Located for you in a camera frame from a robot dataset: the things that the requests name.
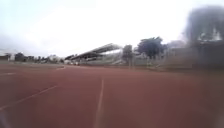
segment sky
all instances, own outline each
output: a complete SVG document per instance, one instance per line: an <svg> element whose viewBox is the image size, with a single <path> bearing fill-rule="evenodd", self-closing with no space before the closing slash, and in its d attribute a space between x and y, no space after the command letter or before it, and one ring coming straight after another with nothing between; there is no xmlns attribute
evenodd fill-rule
<svg viewBox="0 0 224 128"><path fill-rule="evenodd" d="M114 43L182 38L193 8L222 0L0 0L0 51L68 56Z"/></svg>

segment stadium roof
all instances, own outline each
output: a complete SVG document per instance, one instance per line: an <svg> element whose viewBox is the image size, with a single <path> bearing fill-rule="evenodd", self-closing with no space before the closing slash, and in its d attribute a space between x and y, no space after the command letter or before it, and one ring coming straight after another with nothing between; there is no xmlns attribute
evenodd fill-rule
<svg viewBox="0 0 224 128"><path fill-rule="evenodd" d="M100 53L104 53L104 52L108 52L108 51L112 51L112 50L117 50L117 49L120 49L120 48L121 48L120 46L111 43L111 44L107 44L107 45L104 45L102 47L93 49L91 51L82 53L78 56L74 56L71 59L74 60L74 59L79 59L79 58L91 58L91 57L102 56Z"/></svg>

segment white lane line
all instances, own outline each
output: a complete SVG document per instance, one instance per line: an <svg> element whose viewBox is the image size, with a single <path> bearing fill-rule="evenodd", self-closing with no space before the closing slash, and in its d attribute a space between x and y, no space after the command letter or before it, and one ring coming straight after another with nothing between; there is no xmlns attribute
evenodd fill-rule
<svg viewBox="0 0 224 128"><path fill-rule="evenodd" d="M9 72L9 73L1 73L0 76L9 76L9 75L15 75L16 73L12 73L12 72Z"/></svg>
<svg viewBox="0 0 224 128"><path fill-rule="evenodd" d="M97 111L96 111L96 120L94 123L94 128L100 128L100 119L102 116L102 103L103 103L103 91L104 91L104 79L101 80L101 91L100 91L100 97L98 101Z"/></svg>
<svg viewBox="0 0 224 128"><path fill-rule="evenodd" d="M15 106L15 105L17 105L17 104L20 104L20 103L22 103L22 102L24 102L24 101L26 101L26 100L31 99L31 98L34 98L34 97L36 97L36 96L38 96L38 95L41 95L41 94L43 94L43 93L45 93L45 92L47 92L47 91L49 91L49 90L54 89L54 88L56 88L56 87L58 87L58 86L53 86L53 87L44 89L44 90L42 90L42 91L40 91L40 92L38 92L38 93L35 93L35 94L30 95L30 96L28 96L28 97L25 97L25 98L23 98L23 99L20 99L20 100L17 100L17 101L15 101L15 102L9 103L9 104L7 104L7 105L1 106L1 107L0 107L0 111L5 110L5 109L7 109L7 108L9 108L9 107L13 107L13 106Z"/></svg>
<svg viewBox="0 0 224 128"><path fill-rule="evenodd" d="M62 68L56 68L55 70L62 70L62 69L65 69L65 66Z"/></svg>

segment running track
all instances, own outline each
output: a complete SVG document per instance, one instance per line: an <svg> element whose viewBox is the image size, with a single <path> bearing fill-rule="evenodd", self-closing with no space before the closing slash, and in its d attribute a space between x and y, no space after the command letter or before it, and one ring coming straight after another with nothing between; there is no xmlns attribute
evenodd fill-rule
<svg viewBox="0 0 224 128"><path fill-rule="evenodd" d="M220 75L88 67L0 71L0 128L222 125L223 90L210 86L224 85Z"/></svg>

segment grandstand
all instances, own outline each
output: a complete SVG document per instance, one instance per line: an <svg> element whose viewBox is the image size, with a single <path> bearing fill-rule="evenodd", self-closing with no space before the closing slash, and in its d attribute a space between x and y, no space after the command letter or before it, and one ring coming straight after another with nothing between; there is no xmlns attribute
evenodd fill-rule
<svg viewBox="0 0 224 128"><path fill-rule="evenodd" d="M66 59L85 65L110 65L121 59L121 48L111 43L77 56L68 56Z"/></svg>

